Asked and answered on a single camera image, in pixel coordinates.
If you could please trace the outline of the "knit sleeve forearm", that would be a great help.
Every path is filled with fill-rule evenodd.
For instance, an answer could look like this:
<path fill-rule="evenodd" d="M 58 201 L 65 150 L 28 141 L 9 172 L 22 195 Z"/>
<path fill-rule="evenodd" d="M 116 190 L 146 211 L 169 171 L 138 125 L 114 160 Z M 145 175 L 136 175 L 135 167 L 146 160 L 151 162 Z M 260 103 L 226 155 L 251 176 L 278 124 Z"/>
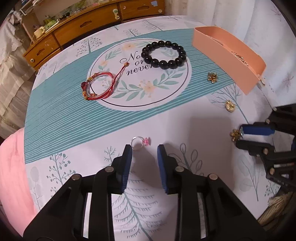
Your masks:
<path fill-rule="evenodd" d="M 288 192 L 280 196 L 275 196 L 268 201 L 268 207 L 265 212 L 259 217 L 258 222 L 264 226 L 279 217 L 287 207 L 293 196 L 293 192 Z"/>

